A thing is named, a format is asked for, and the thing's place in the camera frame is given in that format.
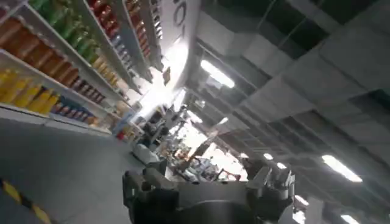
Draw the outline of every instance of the yellow bottle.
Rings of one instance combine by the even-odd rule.
[[[92,64],[92,68],[94,69],[98,69],[98,67],[100,67],[100,65],[103,64],[103,58],[102,57],[99,57],[93,64]]]
[[[4,81],[7,80],[7,78],[10,75],[10,73],[11,73],[11,70],[9,70],[9,69],[6,69],[5,71],[2,71],[0,73],[0,86],[4,83]]]
[[[50,95],[53,93],[53,89],[47,89],[43,91],[36,99],[34,99],[27,109],[39,113],[43,108],[43,105],[49,100]]]
[[[0,86],[0,97],[4,96],[7,93],[8,89],[16,81],[16,78],[18,78],[17,72],[13,72],[9,69],[5,70],[5,77],[4,77],[4,80]]]
[[[12,103],[13,100],[20,94],[20,92],[31,82],[32,78],[29,76],[21,76],[18,80],[12,84],[6,93],[0,97],[1,103]]]
[[[34,97],[38,94],[39,90],[42,88],[42,83],[31,83],[23,93],[21,93],[13,102],[13,104],[20,108],[25,108]]]
[[[41,114],[47,115],[51,111],[51,108],[54,106],[54,104],[57,103],[59,100],[60,95],[55,93],[53,94],[49,100],[43,105],[42,109],[40,110]]]

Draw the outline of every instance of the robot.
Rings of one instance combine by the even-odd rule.
[[[247,182],[172,182],[148,167],[123,175],[123,202],[133,224],[290,224],[294,180],[264,166]]]

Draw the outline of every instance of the floor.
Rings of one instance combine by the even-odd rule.
[[[140,171],[113,138],[0,119],[0,177],[63,224],[130,223],[121,175]],[[41,223],[0,190],[0,223]]]

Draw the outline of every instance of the green bottle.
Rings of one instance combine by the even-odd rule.
[[[73,32],[81,27],[80,16],[74,16],[74,12],[71,10],[65,16],[63,26],[59,28],[59,34],[64,38],[68,39]]]
[[[50,26],[54,27],[69,12],[69,7],[66,7],[58,1],[51,0],[47,1],[42,6],[40,11],[42,16],[46,19]]]
[[[39,11],[43,4],[45,4],[48,0],[30,0],[29,4],[36,10]]]

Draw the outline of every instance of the shelf unit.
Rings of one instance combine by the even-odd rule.
[[[162,72],[164,65],[161,62],[161,47],[154,27],[151,0],[141,1],[141,17],[144,21],[147,40],[151,49],[151,55],[149,56],[149,59],[152,65]]]
[[[73,6],[77,12],[81,14],[83,23],[91,28],[91,32],[94,35],[95,40],[102,49],[103,56],[108,60],[111,67],[117,72],[119,77],[122,78],[126,84],[128,84],[131,89],[140,93],[140,90],[132,80],[132,75],[126,71],[118,53],[115,51],[115,48],[113,47],[108,36],[105,34],[103,28],[96,20],[95,15],[91,11],[86,0],[73,0]]]
[[[112,0],[111,6],[119,23],[119,34],[122,38],[128,53],[132,57],[133,68],[131,70],[136,76],[140,76],[152,83],[152,74],[149,70],[149,62],[145,59],[140,43],[130,20],[130,15],[127,13],[125,0]]]
[[[16,58],[12,54],[8,53],[7,51],[0,49],[0,61],[2,65],[5,65],[7,68],[15,68],[17,69],[21,74],[25,75],[31,75],[35,77],[37,80],[41,81],[43,86],[47,88],[54,89],[55,92],[59,93],[61,96],[64,96],[66,98],[69,98],[81,106],[85,107],[87,110],[89,110],[91,113],[93,113],[97,117],[105,117],[108,114],[111,114],[112,116],[120,119],[118,115],[115,113],[110,113],[97,103],[91,101],[90,99],[86,98],[85,96],[79,94],[78,92],[74,91],[71,88],[68,88],[58,81],[52,79],[51,77],[47,76],[46,74],[42,73],[41,71],[35,69],[31,65],[27,64],[26,62],[20,60],[19,58]]]
[[[75,121],[67,117],[61,117],[56,114],[49,114],[48,116],[42,115],[4,103],[0,103],[0,119],[7,119],[29,124],[38,124],[47,127],[77,131],[104,137],[110,137],[112,135],[111,132],[106,129],[92,127],[83,122]]]
[[[24,4],[15,15],[54,49],[59,50],[76,68],[79,68],[80,77],[94,86],[101,94],[109,99],[127,103],[125,98],[117,93],[29,4]]]

